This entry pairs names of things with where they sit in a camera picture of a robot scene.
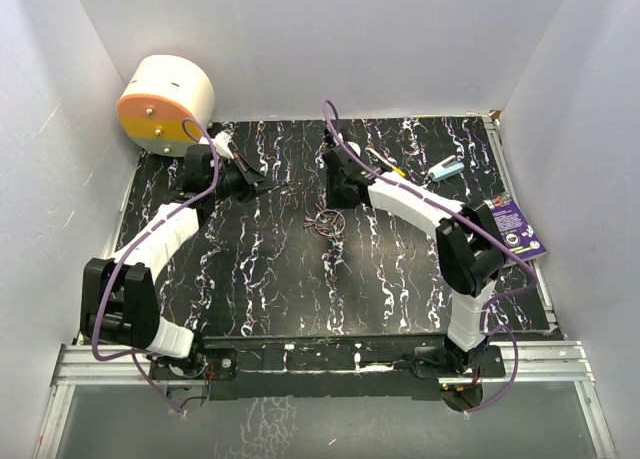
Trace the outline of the light blue mini stapler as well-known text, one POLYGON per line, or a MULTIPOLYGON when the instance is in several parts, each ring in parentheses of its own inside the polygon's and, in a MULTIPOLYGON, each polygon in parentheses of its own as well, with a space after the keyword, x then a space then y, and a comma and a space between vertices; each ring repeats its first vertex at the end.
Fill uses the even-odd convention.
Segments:
POLYGON ((432 166, 427 174, 432 182, 444 181, 464 170, 464 164, 455 155, 448 156, 432 166))

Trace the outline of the metal keyring with clips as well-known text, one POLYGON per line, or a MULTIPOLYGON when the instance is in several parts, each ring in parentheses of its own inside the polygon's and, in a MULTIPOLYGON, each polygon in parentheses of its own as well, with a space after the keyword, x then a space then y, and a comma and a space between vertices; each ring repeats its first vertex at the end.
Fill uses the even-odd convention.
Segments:
POLYGON ((305 229, 313 229, 322 237, 336 238, 345 230, 346 219, 338 210, 322 209, 315 217, 306 217, 303 227, 305 229))

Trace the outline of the white pen yellow tip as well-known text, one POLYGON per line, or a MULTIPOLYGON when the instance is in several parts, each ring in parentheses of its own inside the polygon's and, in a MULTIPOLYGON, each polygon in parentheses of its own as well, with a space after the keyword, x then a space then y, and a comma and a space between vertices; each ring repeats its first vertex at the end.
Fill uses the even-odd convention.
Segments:
POLYGON ((393 164, 388 158, 386 158, 384 155, 376 151, 374 148, 367 147, 366 151, 369 154, 373 155, 380 163, 384 164, 391 171, 394 171, 396 174, 398 174, 402 178, 406 177, 405 172, 403 172, 400 168, 398 168, 395 164, 393 164))

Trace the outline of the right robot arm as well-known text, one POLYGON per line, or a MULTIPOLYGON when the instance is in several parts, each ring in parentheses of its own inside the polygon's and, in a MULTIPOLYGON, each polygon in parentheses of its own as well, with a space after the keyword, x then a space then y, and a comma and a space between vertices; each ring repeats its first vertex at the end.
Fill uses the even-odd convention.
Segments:
POLYGON ((487 347, 483 306, 494 292, 506 257, 488 206, 463 205, 433 194, 390 169, 368 171, 339 145, 322 148, 326 199, 331 209, 365 204, 401 218, 433 238, 439 270, 451 289, 451 316, 442 357, 436 362, 466 376, 487 347))

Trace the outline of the white cylindrical drawer box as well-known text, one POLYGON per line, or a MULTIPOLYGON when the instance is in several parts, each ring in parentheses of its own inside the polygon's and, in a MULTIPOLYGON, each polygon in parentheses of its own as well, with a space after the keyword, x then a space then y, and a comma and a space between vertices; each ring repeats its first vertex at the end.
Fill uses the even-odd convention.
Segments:
POLYGON ((205 126, 215 107, 215 92, 195 63, 174 55, 144 58, 117 102, 120 124, 142 149, 182 157, 199 140, 198 130, 182 127, 186 118, 205 126))

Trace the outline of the purple booklet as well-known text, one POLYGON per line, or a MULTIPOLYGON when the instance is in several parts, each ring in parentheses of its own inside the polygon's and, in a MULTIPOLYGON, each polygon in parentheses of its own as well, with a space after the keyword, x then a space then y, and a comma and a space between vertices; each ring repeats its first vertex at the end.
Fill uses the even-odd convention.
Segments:
POLYGON ((527 221, 509 193, 485 200, 505 246, 523 261, 537 259, 547 253, 546 247, 527 221))

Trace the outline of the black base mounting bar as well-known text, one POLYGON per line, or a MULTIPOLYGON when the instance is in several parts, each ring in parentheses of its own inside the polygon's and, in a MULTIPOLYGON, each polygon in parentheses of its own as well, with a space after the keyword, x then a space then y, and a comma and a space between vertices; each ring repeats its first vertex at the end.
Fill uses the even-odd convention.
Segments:
POLYGON ((482 397, 481 380, 507 375, 498 345, 469 352, 444 334, 197 339, 187 359, 156 359, 151 376, 194 383, 211 401, 258 397, 410 397, 438 401, 454 386, 482 397))

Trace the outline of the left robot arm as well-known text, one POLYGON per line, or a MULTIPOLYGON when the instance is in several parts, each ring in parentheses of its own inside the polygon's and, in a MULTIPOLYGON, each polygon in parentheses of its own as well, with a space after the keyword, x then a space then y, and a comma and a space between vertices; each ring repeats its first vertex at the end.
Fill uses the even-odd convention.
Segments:
POLYGON ((207 355, 194 331, 163 318, 155 281, 172 256, 207 224, 218 203, 246 203, 277 188, 236 150, 216 153, 205 144, 188 148, 182 172, 156 215, 126 246, 84 268, 80 331, 93 346, 130 347, 171 361, 194 378, 207 355))

